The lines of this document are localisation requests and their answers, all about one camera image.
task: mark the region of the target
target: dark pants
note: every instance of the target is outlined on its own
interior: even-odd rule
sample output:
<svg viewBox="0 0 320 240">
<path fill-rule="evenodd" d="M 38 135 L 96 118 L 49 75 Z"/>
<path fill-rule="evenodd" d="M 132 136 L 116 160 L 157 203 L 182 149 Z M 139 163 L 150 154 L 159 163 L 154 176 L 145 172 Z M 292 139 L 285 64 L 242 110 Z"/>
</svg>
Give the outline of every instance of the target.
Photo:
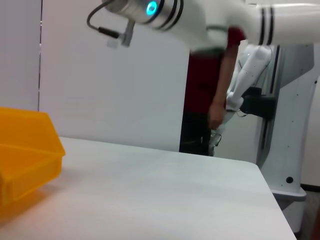
<svg viewBox="0 0 320 240">
<path fill-rule="evenodd" d="M 211 130 L 208 115 L 198 112 L 184 112 L 180 137 L 180 153 L 209 156 Z"/>
</svg>

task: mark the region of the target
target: robotic arm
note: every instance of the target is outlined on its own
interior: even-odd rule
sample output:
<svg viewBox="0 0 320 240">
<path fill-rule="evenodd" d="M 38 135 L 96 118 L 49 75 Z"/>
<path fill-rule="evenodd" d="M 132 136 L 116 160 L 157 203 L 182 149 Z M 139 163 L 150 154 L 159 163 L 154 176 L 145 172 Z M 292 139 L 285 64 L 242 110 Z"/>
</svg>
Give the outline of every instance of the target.
<svg viewBox="0 0 320 240">
<path fill-rule="evenodd" d="M 226 98 L 226 108 L 238 111 L 244 102 L 242 95 L 256 83 L 272 58 L 272 50 L 266 46 L 248 45 L 241 54 L 233 72 L 233 84 Z"/>
<path fill-rule="evenodd" d="M 129 19 L 131 27 L 121 34 L 92 26 L 90 18 L 103 7 Z M 320 4 L 312 3 L 252 7 L 243 0 L 102 0 L 87 21 L 91 28 L 123 41 L 126 36 L 130 41 L 134 22 L 176 36 L 193 52 L 224 51 L 230 26 L 242 29 L 254 45 L 320 42 Z"/>
<path fill-rule="evenodd" d="M 214 155 L 221 136 L 225 131 L 225 124 L 235 115 L 242 106 L 242 95 L 251 87 L 257 85 L 272 60 L 272 50 L 268 46 L 248 45 L 236 63 L 230 88 L 226 98 L 226 115 L 223 124 L 211 132 L 210 152 Z"/>
</svg>

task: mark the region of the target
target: table surface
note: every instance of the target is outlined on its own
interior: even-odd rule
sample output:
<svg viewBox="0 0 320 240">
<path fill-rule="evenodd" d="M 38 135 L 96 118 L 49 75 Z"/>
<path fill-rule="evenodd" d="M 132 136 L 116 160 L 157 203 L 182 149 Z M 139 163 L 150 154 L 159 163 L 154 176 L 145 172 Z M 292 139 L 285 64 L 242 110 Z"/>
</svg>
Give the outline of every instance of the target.
<svg viewBox="0 0 320 240">
<path fill-rule="evenodd" d="M 61 141 L 61 175 L 2 212 L 0 239 L 296 239 L 252 163 Z"/>
</svg>

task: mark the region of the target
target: orange bin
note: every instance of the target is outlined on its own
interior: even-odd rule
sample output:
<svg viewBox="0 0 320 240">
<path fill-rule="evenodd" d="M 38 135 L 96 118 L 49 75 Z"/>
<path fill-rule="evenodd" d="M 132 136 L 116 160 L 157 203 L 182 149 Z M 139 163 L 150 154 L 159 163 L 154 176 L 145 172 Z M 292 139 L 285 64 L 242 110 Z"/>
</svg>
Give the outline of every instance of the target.
<svg viewBox="0 0 320 240">
<path fill-rule="evenodd" d="M 65 154 L 46 113 L 0 107 L 0 208 L 56 178 Z"/>
</svg>

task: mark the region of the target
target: white panel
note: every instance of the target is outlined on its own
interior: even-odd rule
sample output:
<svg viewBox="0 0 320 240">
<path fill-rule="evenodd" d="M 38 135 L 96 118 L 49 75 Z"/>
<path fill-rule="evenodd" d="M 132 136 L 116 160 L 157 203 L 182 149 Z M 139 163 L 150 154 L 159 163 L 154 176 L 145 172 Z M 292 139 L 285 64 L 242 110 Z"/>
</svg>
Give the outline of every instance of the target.
<svg viewBox="0 0 320 240">
<path fill-rule="evenodd" d="M 61 136 L 179 150 L 187 48 L 136 26 L 130 48 L 86 25 L 99 0 L 44 0 L 40 110 Z M 105 11 L 93 23 L 125 29 Z"/>
<path fill-rule="evenodd" d="M 315 89 L 307 131 L 302 183 L 320 186 L 320 86 Z"/>
<path fill-rule="evenodd" d="M 38 109 L 41 0 L 0 1 L 0 106 Z"/>
</svg>

